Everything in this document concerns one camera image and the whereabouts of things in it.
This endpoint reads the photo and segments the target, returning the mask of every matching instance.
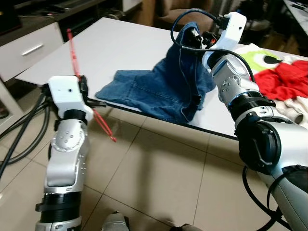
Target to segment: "wire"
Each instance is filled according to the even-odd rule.
[[[267,205],[267,208],[269,209],[270,208],[270,194],[271,192],[278,186],[279,182],[286,178],[287,176],[291,175],[292,173],[295,173],[297,171],[307,171],[308,168],[307,167],[304,167],[304,166],[301,166],[301,165],[295,165],[292,169],[290,169],[289,171],[287,172],[284,172],[282,175],[280,175],[278,178],[276,178],[274,180],[274,182],[269,186],[269,190],[268,190],[268,194],[267,194],[267,198],[266,198],[266,205]]]
[[[243,179],[243,183],[244,183],[244,187],[248,193],[248,195],[250,196],[250,198],[256,203],[256,205],[261,208],[267,215],[270,216],[271,219],[274,219],[276,222],[280,223],[281,225],[283,225],[284,227],[286,227],[287,229],[291,230],[291,227],[289,226],[289,224],[287,222],[285,222],[284,220],[281,219],[281,215],[279,213],[279,210],[272,211],[268,208],[266,208],[257,198],[256,196],[253,194],[253,192],[251,191],[248,182],[247,182],[247,166],[244,166],[243,168],[243,172],[242,172],[242,179]]]
[[[176,25],[178,24],[179,20],[184,17],[185,15],[191,13],[191,12],[199,12],[199,13],[202,13],[208,17],[210,17],[211,19],[213,19],[213,21],[217,24],[218,23],[218,19],[211,15],[210,13],[204,11],[204,10],[201,10],[201,9],[197,9],[197,8],[192,8],[188,11],[185,11],[184,13],[182,13],[174,22],[173,26],[172,26],[172,29],[170,31],[170,36],[171,36],[171,39],[173,41],[174,44],[176,44],[180,49],[183,49],[183,50],[187,50],[187,51],[192,51],[192,52],[206,52],[206,51],[219,51],[219,52],[223,52],[223,53],[227,53],[227,54],[232,54],[234,55],[236,58],[238,58],[239,60],[241,60],[243,62],[243,64],[245,65],[245,67],[247,68],[247,71],[251,77],[251,80],[253,82],[256,82],[256,79],[255,79],[255,76],[249,66],[249,64],[247,63],[247,61],[242,57],[240,56],[239,54],[233,52],[233,51],[229,51],[229,50],[225,50],[225,49],[196,49],[196,48],[193,48],[193,47],[187,47],[187,46],[183,46],[181,44],[179,44],[175,39],[174,39],[174,35],[173,35],[173,32],[175,30],[175,27]]]
[[[44,109],[45,107],[48,106],[47,102],[42,103],[38,109],[36,110],[34,115],[37,115],[38,113],[41,112],[42,109]],[[13,125],[11,125],[8,129],[6,129],[3,133],[0,134],[0,139],[2,139],[4,136],[6,136],[8,133],[10,133],[11,131],[13,131],[14,129],[16,129],[17,127],[19,127],[20,125],[22,125],[27,116],[29,115],[29,113],[27,113],[26,115],[24,115],[23,117],[21,117],[16,123],[14,123]]]
[[[281,213],[281,210],[279,209],[279,207],[277,207],[276,213],[279,217],[282,216],[282,213]],[[257,231],[267,231],[275,224],[275,222],[276,222],[276,220],[274,218],[271,218],[264,226],[262,226]]]
[[[16,146],[18,145],[18,143],[19,143],[23,133],[25,132],[28,124],[30,123],[31,119],[33,118],[36,110],[38,109],[40,103],[43,101],[44,97],[45,97],[45,94],[41,93],[40,96],[39,96],[38,101],[36,102],[35,106],[33,107],[31,112],[29,113],[27,119],[25,120],[25,123],[23,124],[22,128],[20,129],[19,133],[17,134],[13,144],[9,148],[9,150],[8,150],[4,160],[3,160],[3,163],[2,163],[2,165],[0,167],[0,179],[1,179],[2,175],[3,175],[3,172],[4,172],[5,168],[6,168],[6,166],[8,165],[8,162],[9,162],[9,160],[10,160],[10,158],[11,158],[11,156],[12,156],[12,154],[13,154],[15,148],[16,148]]]
[[[43,139],[47,128],[48,128],[48,123],[49,123],[49,119],[50,119],[50,108],[49,107],[45,107],[45,116],[44,116],[44,122],[42,125],[41,130],[39,131],[37,137],[32,141],[32,143],[20,154],[18,154],[17,156],[14,156],[12,158],[10,158],[8,165],[14,164],[18,161],[20,161],[21,159],[23,159],[24,157],[26,157],[27,155],[29,155],[36,147],[37,145],[41,142],[41,140]]]

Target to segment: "white cabinet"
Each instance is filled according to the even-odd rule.
[[[57,23],[0,47],[0,77],[5,82],[37,63],[63,44]]]
[[[134,6],[137,6],[142,0],[122,0],[123,2],[123,11],[126,12],[133,8]]]
[[[0,81],[0,107],[5,108],[9,115],[5,118],[0,118],[0,134],[20,119],[24,112],[19,107],[15,99],[10,95],[4,84]]]

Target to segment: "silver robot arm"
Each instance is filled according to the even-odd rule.
[[[80,231],[81,192],[85,178],[85,159],[89,151],[87,122],[93,111],[86,106],[80,86],[85,78],[76,76],[52,77],[49,88],[61,118],[51,140],[49,163],[44,183],[41,212],[36,231]]]
[[[268,188],[283,173],[304,170],[276,181],[271,194],[292,230],[308,231],[308,130],[278,113],[234,56],[222,56],[211,68],[219,99],[235,122],[245,164],[257,171]]]

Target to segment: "blue jeans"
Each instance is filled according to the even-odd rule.
[[[180,44],[189,46],[184,32],[192,27],[199,32],[196,23],[186,24],[177,37]],[[196,110],[202,109],[205,94],[214,87],[211,75],[199,59],[174,44],[152,71],[118,70],[114,80],[95,96],[180,124],[193,119]]]

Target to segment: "beige floor tile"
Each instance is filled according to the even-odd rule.
[[[141,129],[105,194],[166,224],[192,222],[205,152]]]
[[[83,231],[100,231],[106,217],[114,211],[120,211],[124,216],[129,218],[132,231],[170,230],[169,226],[103,195]]]
[[[54,135],[53,131],[53,124],[56,119],[56,116],[53,112],[50,113],[50,120],[49,125],[47,128],[47,131],[41,140],[41,142],[38,144],[38,146],[27,156],[28,158],[32,159],[36,156],[36,154],[47,144],[50,142],[52,136]],[[22,152],[25,148],[27,148],[34,138],[38,135],[41,126],[44,121],[44,113],[40,113],[39,115],[35,116],[29,123],[27,129],[25,130],[24,135],[22,136],[21,140],[19,141],[16,151]],[[1,141],[0,144],[5,147],[10,147],[13,141],[15,140],[20,128],[15,129],[11,133],[9,133],[7,136],[5,136]]]
[[[113,118],[122,120],[129,124],[136,125],[138,127],[141,127],[141,125],[146,119],[146,116],[139,115],[133,112],[124,111],[124,110],[117,109],[117,108],[113,108],[109,115],[112,116]]]
[[[147,117],[142,128],[206,151],[210,134]]]
[[[132,125],[136,125],[138,127],[141,127],[143,122],[146,119],[146,116],[139,115],[137,113],[132,113],[129,111],[113,108],[113,107],[100,107],[96,108],[96,110],[104,117],[111,116],[113,118],[122,120],[124,122],[127,122]]]
[[[49,143],[46,144],[45,147],[42,150],[40,150],[40,152],[33,158],[33,161],[47,167],[47,165],[48,165],[48,148],[49,148]]]
[[[89,131],[90,153],[85,184],[99,192],[104,192],[139,130],[139,127],[111,117],[106,122],[117,142],[113,142],[101,128]]]
[[[244,166],[239,156],[238,141],[211,134],[207,152]]]
[[[38,100],[39,95],[41,93],[40,88],[35,88],[27,95],[19,99],[17,102],[19,106],[23,109],[24,112],[29,112],[34,106],[35,102]]]
[[[2,161],[8,152],[8,148],[0,146],[0,160]],[[24,158],[15,164],[8,165],[0,180],[0,192],[18,175],[18,173],[30,162]]]
[[[242,182],[242,166],[212,156],[206,157],[194,225],[204,231],[247,231],[261,228],[269,217],[250,199]],[[263,203],[267,189],[250,171],[248,183]],[[275,224],[271,231],[286,230]]]
[[[87,186],[84,186],[82,195],[81,195],[81,205],[80,205],[80,214],[82,216],[82,227],[85,226],[86,222],[90,218],[91,213],[93,212],[95,206],[99,202],[102,194],[90,189]]]
[[[35,205],[41,202],[46,168],[35,162],[29,163],[0,194],[1,230],[34,230],[40,213]],[[83,224],[98,203],[101,194],[85,187],[81,199]]]

